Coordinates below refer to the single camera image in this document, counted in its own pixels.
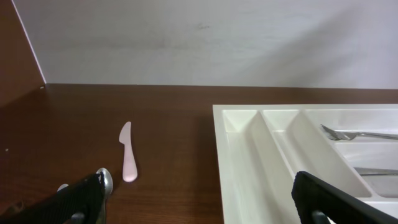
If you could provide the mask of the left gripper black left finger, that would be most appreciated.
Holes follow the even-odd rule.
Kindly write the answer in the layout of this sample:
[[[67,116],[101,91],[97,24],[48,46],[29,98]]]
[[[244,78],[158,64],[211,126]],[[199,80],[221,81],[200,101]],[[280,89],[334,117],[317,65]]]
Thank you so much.
[[[65,223],[74,214],[83,223],[96,223],[104,200],[103,174],[90,174],[45,200],[6,219],[6,223]]]

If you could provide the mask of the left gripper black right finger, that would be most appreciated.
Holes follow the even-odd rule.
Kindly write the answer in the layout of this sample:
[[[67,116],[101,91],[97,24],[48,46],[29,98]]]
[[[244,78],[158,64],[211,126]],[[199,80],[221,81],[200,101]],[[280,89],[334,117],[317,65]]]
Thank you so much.
[[[302,224],[397,224],[397,218],[305,171],[296,173],[291,195]]]

